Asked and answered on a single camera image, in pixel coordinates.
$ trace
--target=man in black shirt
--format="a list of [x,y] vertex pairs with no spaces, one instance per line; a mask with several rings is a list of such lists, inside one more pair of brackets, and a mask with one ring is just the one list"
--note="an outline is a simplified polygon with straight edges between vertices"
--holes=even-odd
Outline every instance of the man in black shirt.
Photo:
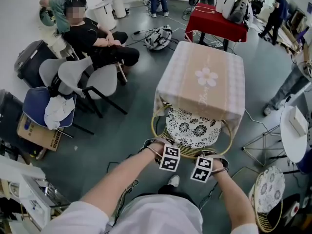
[[286,20],[288,3],[286,0],[275,0],[273,3],[274,11],[270,14],[268,23],[265,26],[262,33],[258,35],[263,38],[271,29],[273,28],[272,44],[276,44],[278,29],[283,23],[283,20]]
[[66,7],[66,17],[70,23],[70,30],[63,37],[75,51],[88,54],[95,69],[121,60],[125,66],[137,63],[139,51],[122,46],[128,38],[126,33],[112,34],[97,22],[84,16],[83,4],[79,1],[69,4]]

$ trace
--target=red tablecloth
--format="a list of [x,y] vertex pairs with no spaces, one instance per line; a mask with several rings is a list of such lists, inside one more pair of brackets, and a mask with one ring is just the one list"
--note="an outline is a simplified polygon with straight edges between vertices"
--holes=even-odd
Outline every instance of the red tablecloth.
[[[197,6],[215,9],[215,6],[199,3]],[[202,11],[211,11],[205,8],[198,8]],[[231,41],[242,42],[247,40],[247,29],[241,24],[233,23],[226,20],[221,13],[205,13],[194,10],[191,14],[190,21],[187,25],[186,31],[189,32],[187,36],[193,41],[192,30],[198,30],[203,33],[211,34],[214,36],[222,37]]]

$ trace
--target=black pants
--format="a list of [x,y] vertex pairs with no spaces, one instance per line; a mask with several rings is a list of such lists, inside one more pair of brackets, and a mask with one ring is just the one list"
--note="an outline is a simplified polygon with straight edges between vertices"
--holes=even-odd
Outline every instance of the black pants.
[[265,26],[263,32],[260,34],[261,37],[264,37],[271,29],[273,28],[272,44],[276,44],[278,29],[283,23],[283,19],[276,18],[275,15],[270,14],[268,23]]
[[[128,39],[125,32],[114,32],[113,37],[115,40],[119,40],[121,44],[124,44]],[[126,66],[133,66],[137,63],[140,57],[140,52],[134,48],[111,46],[98,48],[96,53],[91,56],[94,69],[101,68],[105,65],[115,63],[117,61],[124,61]]]
[[[182,192],[177,192],[176,187],[173,185],[164,185],[158,190],[158,194],[163,194],[163,195],[173,195],[173,196],[178,196],[187,199],[190,201],[192,204],[196,205],[195,202],[192,200],[192,198],[187,194],[187,193],[182,193]],[[146,196],[146,195],[155,195],[155,193],[144,193],[140,194],[140,196]]]

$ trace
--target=white sleeve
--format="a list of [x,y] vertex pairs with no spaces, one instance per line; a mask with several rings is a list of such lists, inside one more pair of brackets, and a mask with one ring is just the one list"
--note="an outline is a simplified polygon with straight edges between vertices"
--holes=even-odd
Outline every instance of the white sleeve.
[[259,234],[256,224],[244,224],[232,230],[231,234]]
[[310,45],[312,42],[312,27],[303,35],[303,38],[306,40],[307,45]]
[[102,234],[108,221],[106,213],[98,207],[78,201],[49,222],[41,234]]

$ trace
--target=gray floor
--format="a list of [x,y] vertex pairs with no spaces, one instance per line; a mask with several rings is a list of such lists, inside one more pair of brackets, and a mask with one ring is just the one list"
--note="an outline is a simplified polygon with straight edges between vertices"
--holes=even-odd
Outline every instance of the gray floor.
[[[186,2],[169,1],[170,17],[187,24],[187,21],[181,19],[182,11],[186,7]],[[125,31],[130,35],[137,30],[167,24],[172,29],[184,27],[167,18],[152,19],[146,14],[145,7],[137,7],[131,9],[129,16],[118,20],[116,30]],[[183,30],[177,30],[173,37],[183,40],[183,34]],[[144,35],[134,37],[141,39]],[[48,152],[46,157],[36,164],[43,169],[48,180],[71,201],[78,200],[106,174],[107,165],[110,161],[123,161],[128,155],[135,154],[145,139],[152,137],[150,120],[153,113],[155,88],[173,51],[166,48],[152,53],[147,51],[142,42],[132,46],[140,51],[140,60],[132,68],[127,85],[118,86],[116,93],[112,96],[112,100],[128,111],[128,115],[121,114],[104,101],[98,102],[104,115],[103,119],[99,119],[93,114],[77,111],[75,122],[94,131],[95,136],[90,136],[75,128],[69,128],[68,132],[73,134],[75,138],[69,139],[63,136],[58,151]],[[170,47],[175,48],[176,46],[170,43]],[[255,120],[264,122],[268,128],[276,126],[281,112],[274,112],[269,117],[264,118],[262,108],[275,95],[289,74],[292,63],[290,56],[282,47],[273,47],[270,43],[260,39],[254,29],[248,32],[248,41],[236,44],[234,51],[244,59],[246,110]],[[302,112],[306,113],[304,98],[299,97],[296,103]],[[241,151],[241,147],[246,142],[263,131],[265,129],[262,125],[250,121],[247,114],[244,115],[233,146],[226,154],[226,158],[230,162],[230,174],[243,166],[258,171],[263,170],[261,166]],[[221,134],[216,148],[224,149],[228,141],[228,137]],[[286,159],[279,160],[277,165],[284,171],[293,169],[292,166],[287,166]],[[208,194],[215,181],[210,180],[207,184],[202,184],[188,179],[193,167],[191,161],[182,159],[177,173],[181,176],[180,188],[189,193],[196,203],[199,203]],[[134,188],[130,195],[127,195],[126,202],[140,193],[156,192],[171,176],[170,172],[159,170],[155,163],[151,163],[139,176],[139,185]],[[284,197],[294,193],[302,193],[303,195],[305,192],[308,178],[301,174],[296,174],[296,176],[300,188],[298,188],[292,175],[285,175]],[[235,181],[246,193],[250,190],[255,179],[256,174],[253,172],[242,172],[235,177]],[[218,200],[219,193],[220,190],[217,187],[202,211],[204,233],[230,232],[230,221],[223,200]]]

